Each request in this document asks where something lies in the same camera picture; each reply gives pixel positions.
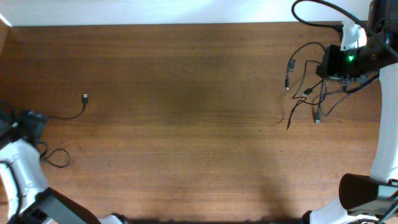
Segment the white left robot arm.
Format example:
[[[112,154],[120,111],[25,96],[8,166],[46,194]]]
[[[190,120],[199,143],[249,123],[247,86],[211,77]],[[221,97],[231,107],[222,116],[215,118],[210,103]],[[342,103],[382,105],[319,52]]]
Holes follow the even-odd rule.
[[[40,153],[34,147],[42,130],[41,114],[1,110],[1,181],[8,199],[8,223],[123,224],[129,220],[113,213],[98,218],[88,209],[57,192],[40,166]]]

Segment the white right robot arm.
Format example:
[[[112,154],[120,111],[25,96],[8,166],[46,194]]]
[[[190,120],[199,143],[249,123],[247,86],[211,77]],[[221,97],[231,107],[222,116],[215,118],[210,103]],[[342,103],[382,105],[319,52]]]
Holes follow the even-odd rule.
[[[386,223],[397,218],[397,1],[371,1],[368,19],[328,1],[321,5],[342,13],[334,26],[341,44],[325,49],[317,75],[342,84],[353,95],[379,84],[379,124],[361,157],[368,174],[342,176],[336,199],[303,215],[302,223]]]

